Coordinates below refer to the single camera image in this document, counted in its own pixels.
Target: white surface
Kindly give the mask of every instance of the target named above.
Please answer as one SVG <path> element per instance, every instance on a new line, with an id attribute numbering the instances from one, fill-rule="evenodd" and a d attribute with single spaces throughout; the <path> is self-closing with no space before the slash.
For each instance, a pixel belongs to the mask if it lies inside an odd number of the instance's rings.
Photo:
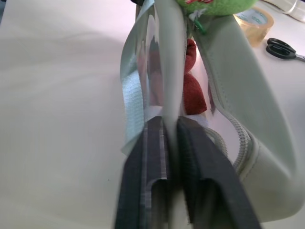
<path id="1" fill-rule="evenodd" d="M 278 38 L 291 45 L 298 54 L 305 54 L 305 24 L 276 12 L 264 3 L 257 6 L 266 10 L 274 19 L 274 25 L 262 45 L 254 48 L 268 82 L 290 124 L 295 143 L 302 155 L 299 163 L 305 165 L 305 63 L 297 60 L 284 61 L 269 55 L 266 40 Z M 266 229 L 304 228 L 305 207 L 293 217 L 265 224 Z"/>
<path id="2" fill-rule="evenodd" d="M 127 0 L 9 0 L 0 26 L 0 228 L 109 229 L 125 156 Z"/>
<path id="3" fill-rule="evenodd" d="M 301 0 L 264 0 L 277 6 L 274 10 L 284 12 L 299 21 L 305 22 L 305 2 Z"/>

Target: red plush toy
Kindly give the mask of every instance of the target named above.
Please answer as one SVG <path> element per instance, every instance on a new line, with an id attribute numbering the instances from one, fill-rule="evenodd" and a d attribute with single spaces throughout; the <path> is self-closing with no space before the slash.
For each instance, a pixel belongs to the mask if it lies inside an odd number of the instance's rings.
<path id="1" fill-rule="evenodd" d="M 183 104 L 187 115 L 199 115 L 206 111 L 206 103 L 198 81 L 189 73 L 196 62 L 196 44 L 192 39 L 187 41 L 184 79 L 183 79 Z M 151 52 L 148 62 L 150 81 L 150 105 L 163 106 L 163 87 L 159 52 Z"/>
<path id="2" fill-rule="evenodd" d="M 196 44 L 192 39 L 188 39 L 183 81 L 183 103 L 187 115 L 199 115 L 207 109 L 201 86 L 189 73 L 195 65 L 196 56 Z"/>

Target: stuffed toy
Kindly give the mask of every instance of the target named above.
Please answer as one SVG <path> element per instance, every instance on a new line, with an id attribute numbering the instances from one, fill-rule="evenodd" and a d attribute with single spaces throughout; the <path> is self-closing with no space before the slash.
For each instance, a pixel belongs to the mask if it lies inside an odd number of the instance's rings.
<path id="1" fill-rule="evenodd" d="M 197 49 L 192 39 L 187 40 L 184 77 L 183 77 L 183 105 L 187 115 L 199 115 L 206 111 L 206 103 L 198 81 L 189 73 L 196 62 Z M 144 67 L 144 59 L 138 59 L 138 68 Z M 149 104 L 163 106 L 163 78 L 161 74 L 159 51 L 150 51 L 148 61 L 148 75 L 150 87 Z"/>
<path id="2" fill-rule="evenodd" d="M 257 0 L 177 0 L 187 13 L 224 16 L 245 11 Z"/>
<path id="3" fill-rule="evenodd" d="M 189 73 L 195 65 L 196 56 L 196 44 L 192 39 L 188 39 L 183 79 L 183 104 L 187 115 L 199 115 L 207 109 L 201 86 Z"/>

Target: black scissor handle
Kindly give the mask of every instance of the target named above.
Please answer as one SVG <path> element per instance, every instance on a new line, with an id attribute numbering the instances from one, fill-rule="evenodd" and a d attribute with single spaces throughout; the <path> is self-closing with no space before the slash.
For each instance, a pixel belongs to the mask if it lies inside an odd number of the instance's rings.
<path id="1" fill-rule="evenodd" d="M 269 44 L 266 47 L 266 51 L 277 58 L 283 60 L 292 60 L 296 58 L 294 52 L 289 51 L 288 49 L 284 48 L 283 46 L 279 46 L 277 44 Z"/>
<path id="2" fill-rule="evenodd" d="M 293 53 L 296 53 L 296 50 L 294 50 L 289 44 L 285 43 L 284 41 L 281 41 L 277 38 L 269 38 L 267 40 L 267 44 L 275 44 L 275 45 L 278 45 L 278 46 L 281 46 Z"/>

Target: scissors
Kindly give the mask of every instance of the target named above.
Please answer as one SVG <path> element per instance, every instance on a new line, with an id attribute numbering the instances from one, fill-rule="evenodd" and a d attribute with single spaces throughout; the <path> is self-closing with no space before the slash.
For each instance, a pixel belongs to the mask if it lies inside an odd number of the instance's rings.
<path id="1" fill-rule="evenodd" d="M 269 38 L 267 44 L 266 51 L 277 58 L 283 60 L 297 59 L 305 62 L 305 56 L 296 54 L 296 50 L 279 39 Z"/>

